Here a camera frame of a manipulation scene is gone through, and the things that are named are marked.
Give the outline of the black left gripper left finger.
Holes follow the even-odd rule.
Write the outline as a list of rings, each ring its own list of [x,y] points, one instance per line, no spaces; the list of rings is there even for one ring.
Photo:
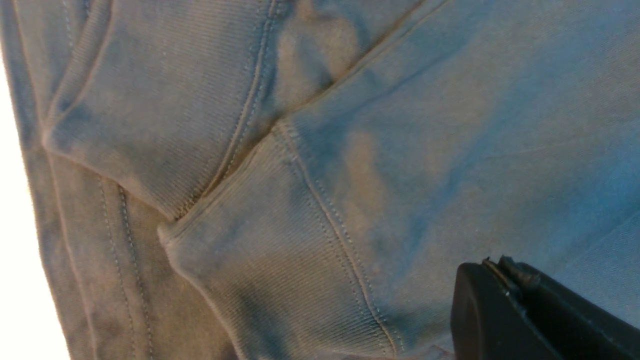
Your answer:
[[[561,360],[528,318],[522,291],[498,264],[457,267],[450,332],[457,360]]]

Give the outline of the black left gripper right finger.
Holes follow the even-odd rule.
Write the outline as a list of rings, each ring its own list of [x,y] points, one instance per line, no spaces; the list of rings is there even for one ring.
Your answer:
[[[528,319],[563,360],[640,358],[635,326],[526,263],[503,256],[498,266],[517,285]]]

